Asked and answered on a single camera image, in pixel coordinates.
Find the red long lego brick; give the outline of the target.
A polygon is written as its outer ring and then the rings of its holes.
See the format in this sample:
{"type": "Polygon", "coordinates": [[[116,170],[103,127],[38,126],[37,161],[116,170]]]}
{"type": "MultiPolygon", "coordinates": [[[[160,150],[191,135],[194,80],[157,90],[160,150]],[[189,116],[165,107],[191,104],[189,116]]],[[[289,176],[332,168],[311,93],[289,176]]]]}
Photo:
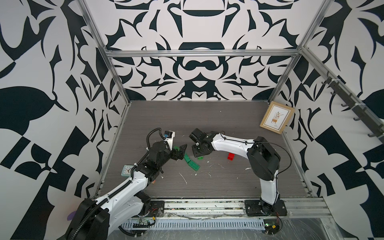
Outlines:
{"type": "Polygon", "coordinates": [[[234,158],[235,158],[235,154],[233,154],[233,153],[228,154],[228,157],[227,157],[228,160],[233,161],[234,158]]]}

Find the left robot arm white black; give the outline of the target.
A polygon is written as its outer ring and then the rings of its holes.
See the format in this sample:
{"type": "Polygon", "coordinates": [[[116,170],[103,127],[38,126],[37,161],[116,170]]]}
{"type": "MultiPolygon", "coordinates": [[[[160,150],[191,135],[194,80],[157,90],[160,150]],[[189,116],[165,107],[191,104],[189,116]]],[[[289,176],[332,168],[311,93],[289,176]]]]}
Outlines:
{"type": "Polygon", "coordinates": [[[79,205],[62,240],[105,240],[125,221],[148,214],[151,198],[143,190],[162,172],[170,159],[182,160],[187,145],[173,149],[164,141],[148,148],[139,163],[130,170],[130,177],[109,193],[79,205]]]}

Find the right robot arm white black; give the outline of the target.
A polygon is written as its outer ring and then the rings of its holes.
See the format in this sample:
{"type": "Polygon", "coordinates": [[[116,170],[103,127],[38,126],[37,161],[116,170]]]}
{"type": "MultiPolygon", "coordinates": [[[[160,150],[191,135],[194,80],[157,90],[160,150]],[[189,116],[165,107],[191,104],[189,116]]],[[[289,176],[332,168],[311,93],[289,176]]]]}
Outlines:
{"type": "Polygon", "coordinates": [[[249,161],[252,171],[260,179],[261,197],[259,200],[244,201],[247,216],[281,217],[288,214],[278,190],[281,157],[274,149],[273,143],[263,137],[247,140],[215,131],[204,133],[199,129],[192,131],[190,139],[195,143],[192,150],[196,158],[209,155],[213,151],[223,151],[249,161]]]}

